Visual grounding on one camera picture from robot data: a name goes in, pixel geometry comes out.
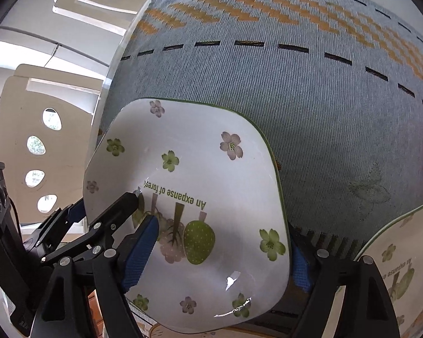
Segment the beige chair near left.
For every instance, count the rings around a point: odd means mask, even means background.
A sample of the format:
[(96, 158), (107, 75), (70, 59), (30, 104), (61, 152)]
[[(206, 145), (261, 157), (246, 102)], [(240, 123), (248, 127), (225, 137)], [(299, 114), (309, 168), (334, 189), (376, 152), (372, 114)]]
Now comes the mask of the beige chair near left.
[(0, 98), (0, 161), (23, 224), (82, 197), (100, 79), (19, 65)]

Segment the blue woven table runner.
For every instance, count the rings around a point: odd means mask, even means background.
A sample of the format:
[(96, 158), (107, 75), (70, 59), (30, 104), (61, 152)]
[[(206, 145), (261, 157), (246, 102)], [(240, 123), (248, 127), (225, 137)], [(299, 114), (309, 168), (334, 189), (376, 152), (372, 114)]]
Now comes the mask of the blue woven table runner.
[(101, 116), (143, 97), (251, 119), (290, 222), (352, 240), (423, 204), (423, 16), (411, 0), (151, 0)]

